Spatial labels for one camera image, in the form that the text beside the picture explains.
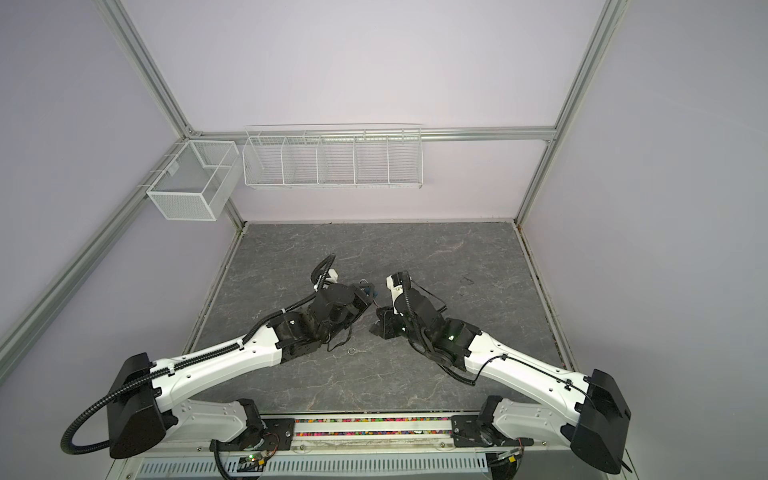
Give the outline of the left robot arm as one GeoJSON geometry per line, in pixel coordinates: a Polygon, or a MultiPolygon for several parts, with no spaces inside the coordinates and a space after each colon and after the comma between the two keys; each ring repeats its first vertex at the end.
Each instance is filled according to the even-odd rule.
{"type": "Polygon", "coordinates": [[[128,358],[109,392],[65,429],[61,450],[113,459],[138,456],[164,441],[207,441],[213,451],[262,450],[273,432],[251,399],[204,402],[196,395],[252,371],[272,368],[330,345],[373,304],[368,282],[339,282],[328,255],[313,270],[313,291],[258,320],[244,335],[156,361],[128,358]]]}

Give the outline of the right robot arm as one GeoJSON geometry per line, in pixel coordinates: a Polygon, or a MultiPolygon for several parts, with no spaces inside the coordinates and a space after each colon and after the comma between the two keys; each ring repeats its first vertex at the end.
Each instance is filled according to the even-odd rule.
{"type": "Polygon", "coordinates": [[[489,397],[478,417],[487,431],[509,440],[521,437],[561,443],[584,463],[611,475],[631,468],[625,446],[631,410],[617,381],[549,365],[514,350],[479,327],[444,316],[405,272],[386,280],[392,304],[378,309],[373,333],[403,337],[420,355],[462,384],[493,380],[537,402],[532,412],[510,400],[489,397]]]}

